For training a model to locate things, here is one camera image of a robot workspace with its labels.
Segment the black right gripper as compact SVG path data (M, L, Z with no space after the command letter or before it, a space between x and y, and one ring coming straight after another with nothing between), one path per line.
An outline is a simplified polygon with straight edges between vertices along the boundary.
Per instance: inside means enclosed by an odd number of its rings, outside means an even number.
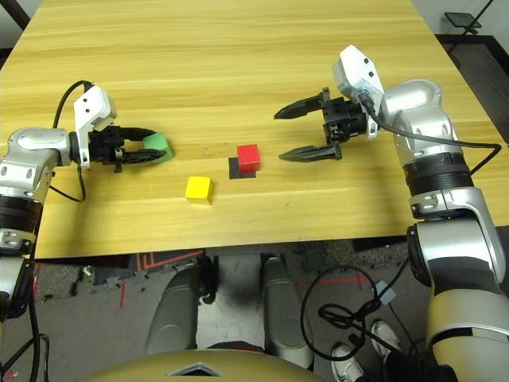
M346 142L367 132L367 116L361 105L344 97L332 99L328 88L324 88L318 95L284 106L275 113L274 119L296 119L319 110L324 117L323 129L328 144ZM303 146L278 157L288 162L318 162L340 160L342 152L339 145Z

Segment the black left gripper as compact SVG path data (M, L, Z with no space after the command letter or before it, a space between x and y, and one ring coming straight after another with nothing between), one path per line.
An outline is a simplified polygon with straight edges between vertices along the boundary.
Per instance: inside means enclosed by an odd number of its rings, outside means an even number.
M141 142L155 134L155 131L139 127L108 126L102 131L89 133L89 154L91 162L100 162L104 166L113 165L114 172L122 171L122 164L152 162L166 155L164 150L141 149L124 151L123 139Z

